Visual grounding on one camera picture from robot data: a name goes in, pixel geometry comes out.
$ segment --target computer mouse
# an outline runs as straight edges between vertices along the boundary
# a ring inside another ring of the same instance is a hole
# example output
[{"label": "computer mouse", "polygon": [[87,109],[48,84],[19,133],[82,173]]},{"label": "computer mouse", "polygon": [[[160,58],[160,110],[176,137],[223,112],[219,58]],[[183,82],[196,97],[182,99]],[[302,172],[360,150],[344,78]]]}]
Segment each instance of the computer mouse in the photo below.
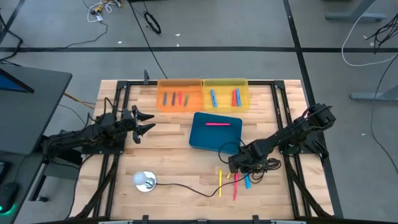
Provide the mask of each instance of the computer mouse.
[{"label": "computer mouse", "polygon": [[0,213],[6,213],[12,208],[18,188],[17,182],[10,182],[0,188]]}]

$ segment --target white cable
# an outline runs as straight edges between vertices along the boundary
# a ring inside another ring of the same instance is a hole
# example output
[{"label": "white cable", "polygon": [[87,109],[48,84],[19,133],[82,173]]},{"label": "white cable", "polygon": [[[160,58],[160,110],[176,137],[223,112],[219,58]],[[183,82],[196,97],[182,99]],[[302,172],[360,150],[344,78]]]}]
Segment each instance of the white cable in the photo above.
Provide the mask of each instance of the white cable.
[{"label": "white cable", "polygon": [[[98,19],[96,19],[96,20],[94,20],[94,21],[91,21],[90,20],[90,12],[91,12],[91,9],[92,8],[94,8],[95,6],[98,6],[98,5],[100,5],[100,4],[102,4],[102,3],[104,3],[104,0],[101,0],[99,3],[97,3],[97,4],[95,4],[95,5],[92,5],[89,9],[88,9],[88,12],[87,12],[87,21],[88,22],[98,22]],[[106,9],[106,11],[108,12],[108,13],[111,13],[112,12],[112,8],[111,8],[111,6],[110,5],[116,5],[115,3],[111,3],[111,2],[107,2],[107,3],[105,3],[105,9]]]},{"label": "white cable", "polygon": [[88,21],[88,22],[98,22],[97,19],[94,20],[94,21],[91,21],[91,20],[90,20],[90,12],[91,12],[91,9],[94,8],[94,6],[97,6],[97,5],[100,5],[100,4],[102,4],[102,1],[100,1],[99,3],[97,3],[97,4],[95,4],[95,5],[92,5],[92,6],[88,9],[88,12],[87,12],[87,21]]},{"label": "white cable", "polygon": [[344,57],[344,46],[346,45],[347,40],[349,39],[351,33],[353,32],[353,30],[354,30],[356,24],[359,22],[359,20],[362,18],[362,16],[366,13],[367,10],[365,10],[365,11],[362,13],[362,15],[356,20],[356,22],[354,23],[353,27],[352,27],[351,30],[349,31],[348,36],[347,36],[346,40],[345,40],[344,43],[343,43],[343,46],[341,46],[341,56],[343,56],[344,62],[347,63],[347,65],[350,65],[350,66],[352,66],[352,67],[362,67],[362,66],[367,66],[367,65],[375,65],[375,64],[379,64],[379,63],[388,62],[388,61],[394,59],[394,57],[396,57],[396,56],[398,55],[398,54],[396,54],[396,55],[392,56],[391,58],[385,59],[385,60],[380,61],[380,62],[365,63],[365,64],[363,64],[363,65],[354,65],[354,64],[352,64],[352,63],[347,62],[346,58]]}]

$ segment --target wooden table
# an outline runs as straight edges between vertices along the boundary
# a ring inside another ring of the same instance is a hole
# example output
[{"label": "wooden table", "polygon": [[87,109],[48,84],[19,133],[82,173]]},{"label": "wooden table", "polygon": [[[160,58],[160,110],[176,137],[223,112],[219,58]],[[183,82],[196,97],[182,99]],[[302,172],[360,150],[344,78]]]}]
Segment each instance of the wooden table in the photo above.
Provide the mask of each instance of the wooden table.
[{"label": "wooden table", "polygon": [[[95,115],[103,112],[104,97],[113,101],[116,83],[117,80],[101,82]],[[294,119],[303,113],[307,104],[300,80],[285,80],[285,85]],[[278,129],[271,88],[250,85],[249,91],[251,107],[247,112],[223,114],[243,120],[242,140],[245,143],[266,138]],[[218,187],[219,169],[223,170],[223,183],[233,180],[227,180],[228,165],[220,162],[215,152],[190,147],[188,140],[193,113],[161,113],[155,108],[155,101],[156,86],[131,88],[128,108],[137,105],[141,112],[154,114],[155,118],[144,123],[156,123],[156,126],[141,137],[141,144],[134,144],[132,133],[127,135],[126,148],[119,161],[111,219],[140,220],[143,215],[149,215],[151,220],[250,220],[253,215],[259,215],[260,219],[293,218],[284,166],[266,173],[262,182],[252,184],[251,189],[245,188],[244,181],[240,182],[236,201],[233,200],[233,184],[223,187],[222,198],[218,197],[218,193],[207,198],[178,186],[158,185],[149,193],[138,191],[132,183],[132,176],[135,172],[144,170],[154,172],[159,183],[189,185],[205,194],[213,193]],[[269,157],[280,159],[283,163],[282,155],[277,149]],[[102,155],[95,155],[81,168],[72,216],[86,205],[96,190],[102,158]],[[302,154],[300,158],[307,188],[325,211],[333,214],[319,157]],[[104,213],[106,197],[105,193],[100,215]],[[303,215],[303,204],[298,190],[297,199],[300,214]]]}]

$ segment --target white ball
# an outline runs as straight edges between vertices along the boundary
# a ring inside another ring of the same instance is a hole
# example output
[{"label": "white ball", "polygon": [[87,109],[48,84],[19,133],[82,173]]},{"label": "white ball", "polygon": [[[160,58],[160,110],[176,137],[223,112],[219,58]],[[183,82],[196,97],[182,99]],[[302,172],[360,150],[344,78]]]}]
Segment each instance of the white ball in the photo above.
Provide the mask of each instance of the white ball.
[{"label": "white ball", "polygon": [[147,176],[143,172],[136,172],[132,177],[132,181],[135,185],[142,185],[147,182]]}]

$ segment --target computer monitor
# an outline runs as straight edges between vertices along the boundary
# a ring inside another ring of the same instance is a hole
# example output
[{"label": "computer monitor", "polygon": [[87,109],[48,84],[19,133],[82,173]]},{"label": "computer monitor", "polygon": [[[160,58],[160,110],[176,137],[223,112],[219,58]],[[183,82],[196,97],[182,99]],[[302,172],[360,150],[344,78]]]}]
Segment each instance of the computer monitor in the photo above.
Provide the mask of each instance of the computer monitor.
[{"label": "computer monitor", "polygon": [[33,93],[35,90],[0,68],[0,90]]}]

